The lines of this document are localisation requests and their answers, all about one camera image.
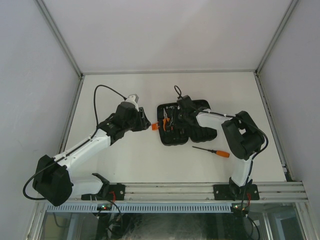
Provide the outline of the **black plastic tool case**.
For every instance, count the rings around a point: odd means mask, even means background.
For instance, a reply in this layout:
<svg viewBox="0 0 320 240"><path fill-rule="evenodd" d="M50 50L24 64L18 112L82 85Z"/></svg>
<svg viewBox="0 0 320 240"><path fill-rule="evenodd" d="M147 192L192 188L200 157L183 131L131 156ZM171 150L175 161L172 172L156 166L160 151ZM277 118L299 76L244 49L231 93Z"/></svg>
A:
<svg viewBox="0 0 320 240"><path fill-rule="evenodd" d="M172 129L164 130L164 112L170 118ZM183 145L191 140L194 143L208 142L217 136L217 130L190 125L183 120L182 111L176 102L160 104L156 108L159 137L165 146Z"/></svg>

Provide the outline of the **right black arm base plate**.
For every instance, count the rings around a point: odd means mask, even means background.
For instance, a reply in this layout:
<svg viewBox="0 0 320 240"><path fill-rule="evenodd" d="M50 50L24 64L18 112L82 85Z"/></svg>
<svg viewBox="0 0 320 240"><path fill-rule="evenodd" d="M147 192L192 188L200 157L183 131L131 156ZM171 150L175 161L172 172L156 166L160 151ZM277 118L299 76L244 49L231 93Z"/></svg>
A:
<svg viewBox="0 0 320 240"><path fill-rule="evenodd" d="M217 201L249 200L249 197L254 201L260 199L258 186L256 184L249 184L242 187L229 184L214 184L213 194L214 199Z"/></svg>

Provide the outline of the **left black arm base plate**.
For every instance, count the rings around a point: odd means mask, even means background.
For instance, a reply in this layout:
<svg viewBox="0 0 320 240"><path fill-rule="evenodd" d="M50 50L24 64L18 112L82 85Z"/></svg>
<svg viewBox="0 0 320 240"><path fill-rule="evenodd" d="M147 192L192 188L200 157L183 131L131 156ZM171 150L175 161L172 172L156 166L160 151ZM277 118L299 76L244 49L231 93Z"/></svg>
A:
<svg viewBox="0 0 320 240"><path fill-rule="evenodd" d="M117 200L123 201L125 198L126 186L122 183L110 183L99 173L92 173L93 186L95 187L93 193L85 192L81 195L83 201L102 201L109 200L115 202Z"/></svg>

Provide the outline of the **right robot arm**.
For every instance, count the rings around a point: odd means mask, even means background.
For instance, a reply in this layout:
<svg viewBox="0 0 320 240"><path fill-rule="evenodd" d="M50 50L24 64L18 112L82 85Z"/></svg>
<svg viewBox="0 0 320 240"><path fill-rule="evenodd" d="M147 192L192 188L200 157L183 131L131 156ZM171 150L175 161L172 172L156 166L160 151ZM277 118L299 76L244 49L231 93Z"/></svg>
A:
<svg viewBox="0 0 320 240"><path fill-rule="evenodd" d="M177 98L182 120L190 126L221 131L229 150L236 160L229 178L230 195L237 200L248 193L247 185L252 180L254 159L269 145L267 135L260 130L246 111L234 116L217 113L211 109L197 108L188 95Z"/></svg>

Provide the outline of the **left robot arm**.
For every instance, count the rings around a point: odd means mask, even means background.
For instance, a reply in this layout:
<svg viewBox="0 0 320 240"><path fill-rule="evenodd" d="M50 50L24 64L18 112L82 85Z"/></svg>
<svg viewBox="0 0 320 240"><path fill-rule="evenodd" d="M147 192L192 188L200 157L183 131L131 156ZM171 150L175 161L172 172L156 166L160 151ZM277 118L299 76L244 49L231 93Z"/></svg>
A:
<svg viewBox="0 0 320 240"><path fill-rule="evenodd" d="M116 111L100 122L85 140L54 157L42 156L33 177L33 189L56 207L85 194L92 194L98 200L106 199L110 193L107 179L98 173L76 177L76 170L123 138L126 132L144 131L150 126L143 107L121 102Z"/></svg>

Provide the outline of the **orange handle needle-nose pliers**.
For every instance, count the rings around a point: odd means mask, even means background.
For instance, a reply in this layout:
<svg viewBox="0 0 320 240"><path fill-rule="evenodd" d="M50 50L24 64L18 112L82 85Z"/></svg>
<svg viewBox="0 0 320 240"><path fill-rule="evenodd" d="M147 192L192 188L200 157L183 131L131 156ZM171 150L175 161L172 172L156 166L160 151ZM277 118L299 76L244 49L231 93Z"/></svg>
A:
<svg viewBox="0 0 320 240"><path fill-rule="evenodd" d="M167 133L173 130L174 113L175 110L172 107L163 109L163 130Z"/></svg>

